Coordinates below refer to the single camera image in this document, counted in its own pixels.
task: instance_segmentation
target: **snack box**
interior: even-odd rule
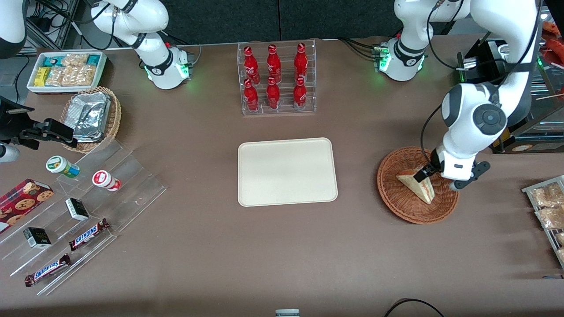
[[[43,67],[43,62],[46,58],[53,58],[56,56],[62,56],[66,54],[88,54],[88,55],[99,55],[98,65],[96,66],[96,72],[94,73],[94,79],[90,86],[35,86],[34,81],[37,76],[37,71],[40,67]],[[41,53],[37,56],[35,65],[33,66],[33,71],[31,76],[29,76],[27,88],[29,91],[36,94],[71,94],[78,91],[88,90],[90,88],[98,87],[100,78],[102,77],[102,72],[104,70],[105,62],[107,60],[106,54],[100,51],[59,51],[59,52],[46,52]]]
[[[51,187],[26,179],[0,197],[0,233],[15,225],[53,194]]]

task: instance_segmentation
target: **plastic tray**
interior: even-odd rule
[[[45,58],[53,57],[53,56],[62,56],[66,54],[89,54],[89,55],[100,55],[100,59],[98,60],[98,65],[96,66],[96,72],[94,73],[94,79],[92,80],[92,84],[90,86],[64,86],[64,87],[53,87],[53,86],[45,86],[45,87],[37,87],[33,85],[33,81],[37,75],[37,69],[43,65],[43,61]],[[102,72],[104,71],[104,66],[106,62],[106,54],[100,51],[72,51],[72,52],[47,52],[41,53],[37,56],[37,61],[33,66],[33,71],[31,76],[29,76],[27,88],[29,91],[36,93],[36,94],[65,94],[65,93],[75,93],[77,91],[87,90],[90,88],[96,88],[98,83],[100,82],[100,78],[102,77]]]
[[[239,146],[239,204],[303,204],[337,198],[331,141],[326,138]]]

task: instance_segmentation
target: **red bottle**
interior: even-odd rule
[[[251,112],[258,111],[258,94],[257,90],[253,87],[253,83],[250,79],[246,78],[245,81],[245,90],[243,94],[245,95],[245,101],[247,103],[247,108]]]
[[[282,66],[280,64],[280,57],[276,53],[276,45],[270,44],[268,46],[266,64],[268,65],[268,75],[273,76],[276,83],[280,83],[282,81]]]
[[[298,54],[294,58],[294,79],[297,81],[299,77],[307,81],[307,55],[304,43],[298,44]]]
[[[294,87],[294,109],[302,111],[306,105],[307,89],[303,85],[303,77],[296,80],[297,86]]]
[[[250,46],[245,46],[243,49],[245,53],[245,72],[247,77],[253,81],[253,86],[257,86],[261,82],[261,75],[258,74],[257,59],[253,56],[253,50]]]
[[[276,110],[280,105],[280,88],[276,84],[273,76],[268,78],[268,87],[266,87],[266,95],[268,96],[268,106]]]

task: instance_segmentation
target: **table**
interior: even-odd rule
[[[433,41],[454,63],[478,36]],[[541,279],[559,274],[558,262],[520,188],[564,174],[562,155],[484,151],[492,168],[452,215],[409,224],[385,207],[375,173],[390,151],[418,145],[456,76],[430,57],[413,80],[394,82],[343,43],[316,43],[317,113],[261,118],[241,115],[236,45],[204,46],[193,80],[170,91],[147,80],[132,50],[107,51],[102,85],[123,107],[118,139],[169,189],[51,295],[0,274],[1,315],[272,316],[295,307],[304,317],[368,317],[404,297],[450,316],[561,314],[563,282]],[[68,98],[29,94],[26,105],[36,120],[59,118]],[[431,120],[427,147],[445,130]],[[333,143],[337,200],[237,203],[241,143],[315,137]],[[52,155],[80,157],[52,142],[21,151],[0,168],[2,193],[24,178],[52,183]]]

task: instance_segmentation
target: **wicker basket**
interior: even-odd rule
[[[90,153],[94,148],[98,145],[102,144],[109,144],[117,135],[117,130],[120,128],[120,119],[121,119],[121,105],[120,101],[117,100],[116,95],[110,90],[105,87],[96,87],[93,89],[88,89],[85,91],[81,91],[79,94],[93,94],[93,93],[105,93],[112,98],[112,104],[110,105],[108,121],[106,123],[105,132],[104,132],[104,139],[102,139],[99,143],[79,143],[76,148],[72,148],[63,144],[63,146],[70,150],[80,153]],[[67,117],[67,111],[69,109],[71,101],[67,102],[67,106],[63,110],[63,114],[61,115],[60,122],[64,122],[65,118]]]
[[[438,173],[431,176],[435,191],[433,202],[428,205],[400,182],[396,175],[407,169],[418,169],[427,164],[419,147],[404,147],[388,154],[377,174],[377,186],[384,203],[402,219],[417,224],[436,223],[444,220],[455,209],[459,193],[449,186],[452,180]]]

